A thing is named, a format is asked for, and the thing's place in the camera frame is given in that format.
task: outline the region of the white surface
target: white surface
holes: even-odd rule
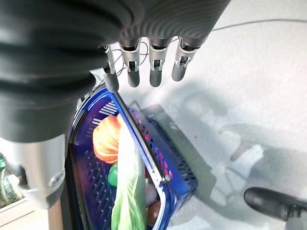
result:
[[[215,28],[307,20],[306,12],[306,0],[233,0]],[[243,193],[262,186],[307,199],[307,24],[212,32],[181,82],[171,80],[176,46],[168,49],[160,87],[149,84],[148,61],[138,88],[128,86],[125,71],[119,77],[125,102],[136,100],[154,115],[199,180],[197,198],[169,230],[283,229],[284,222],[250,209]]]

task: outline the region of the blue plastic basket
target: blue plastic basket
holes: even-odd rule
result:
[[[161,200],[158,219],[152,229],[164,230],[171,216],[193,196],[198,185],[197,179],[159,124],[130,109],[134,119],[132,122],[125,108],[120,107],[118,97],[118,94],[107,91],[106,87],[97,90],[79,108],[71,130],[70,138],[73,140],[70,152],[73,152],[78,171],[79,196],[84,203],[89,228],[111,229],[111,213],[116,196],[116,188],[107,182],[111,165],[94,155],[92,133],[105,117],[121,113]],[[140,136],[147,141],[149,149],[142,145]],[[166,183],[164,178],[170,178],[170,181]]]

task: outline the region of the metal joint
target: metal joint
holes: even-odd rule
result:
[[[126,65],[127,71],[131,72],[131,71],[139,71],[139,65],[140,65],[140,40],[138,42],[138,44],[136,45],[135,50],[132,51],[128,51],[125,50],[122,44],[120,44],[121,46],[121,53],[123,55],[123,59],[124,59],[124,63]],[[131,62],[134,64],[134,67],[131,68],[130,64]]]
[[[150,69],[155,70],[157,69],[158,71],[162,71],[163,64],[165,62],[165,57],[167,53],[167,46],[163,49],[155,49],[153,47],[153,44],[149,41],[149,61],[150,61]],[[159,66],[155,67],[154,66],[154,61],[159,60]]]

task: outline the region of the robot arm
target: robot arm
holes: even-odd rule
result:
[[[107,87],[119,87],[108,44],[119,41],[136,87],[139,41],[148,37],[157,87],[167,46],[180,36],[172,74],[180,81],[229,1],[2,0],[0,150],[23,195],[42,208],[59,198],[76,103],[94,85],[89,70],[103,68]]]

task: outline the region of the wire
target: wire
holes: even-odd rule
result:
[[[307,23],[307,20],[300,20],[300,19],[286,19],[286,18],[275,18],[275,19],[266,19],[266,20],[257,20],[257,21],[250,21],[245,23],[238,23],[233,25],[227,25],[223,27],[219,27],[216,29],[213,29],[212,31],[219,31],[224,30],[228,28],[233,28],[237,26],[243,26],[243,25],[250,25],[250,24],[257,24],[257,23],[272,23],[272,22],[289,22],[289,23]]]
[[[149,48],[148,48],[147,43],[146,43],[146,42],[141,42],[141,43],[143,43],[143,44],[146,45],[146,54],[145,54],[145,57],[144,57],[143,61],[140,63],[140,65],[144,63],[144,61],[146,60],[146,58],[147,58],[147,56],[148,56],[148,54],[149,54],[149,53],[148,53]]]

